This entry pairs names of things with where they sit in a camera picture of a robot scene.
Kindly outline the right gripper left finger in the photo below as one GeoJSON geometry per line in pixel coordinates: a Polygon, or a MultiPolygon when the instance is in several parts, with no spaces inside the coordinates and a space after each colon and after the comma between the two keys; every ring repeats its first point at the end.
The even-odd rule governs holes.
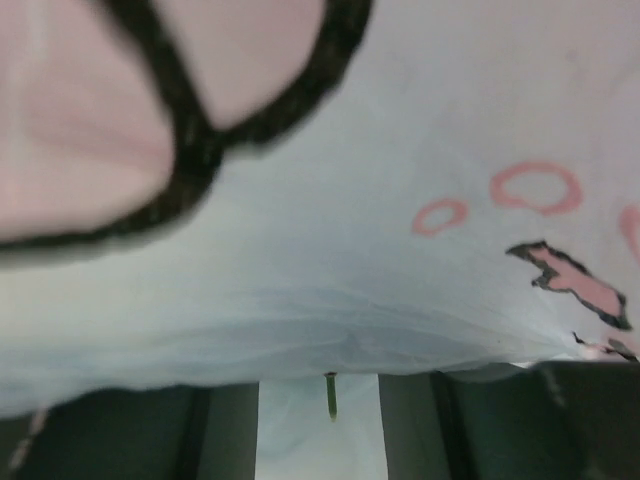
{"type": "Polygon", "coordinates": [[[252,479],[255,384],[103,390],[1,423],[4,479],[252,479]]]}

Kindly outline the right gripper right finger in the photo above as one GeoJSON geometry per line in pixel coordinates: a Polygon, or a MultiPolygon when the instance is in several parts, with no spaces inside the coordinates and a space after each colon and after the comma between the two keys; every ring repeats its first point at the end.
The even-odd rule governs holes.
{"type": "Polygon", "coordinates": [[[636,363],[381,375],[391,479],[636,479],[636,363]]]}

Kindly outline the light blue printed plastic bag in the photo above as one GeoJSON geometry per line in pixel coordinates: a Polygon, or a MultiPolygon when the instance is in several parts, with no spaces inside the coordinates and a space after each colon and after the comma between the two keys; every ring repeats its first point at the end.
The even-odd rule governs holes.
{"type": "Polygon", "coordinates": [[[547,362],[639,366],[637,2],[2,3],[1,423],[255,384],[252,479],[391,479],[379,376],[547,362]]]}

